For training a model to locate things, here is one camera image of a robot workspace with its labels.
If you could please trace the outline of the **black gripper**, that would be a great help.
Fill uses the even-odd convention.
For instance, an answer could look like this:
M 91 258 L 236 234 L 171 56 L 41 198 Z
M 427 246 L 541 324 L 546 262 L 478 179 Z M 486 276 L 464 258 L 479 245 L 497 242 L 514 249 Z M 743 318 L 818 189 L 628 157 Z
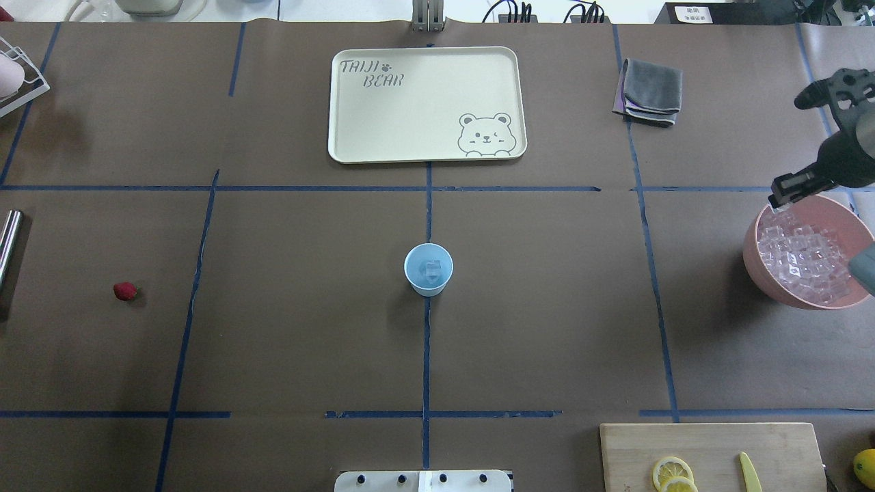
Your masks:
M 799 172 L 775 178 L 768 196 L 771 209 L 781 210 L 831 190 L 831 182 L 850 188 L 873 184 L 873 103 L 860 103 L 846 109 L 833 105 L 831 113 L 838 131 L 821 144 L 818 170 L 810 164 Z

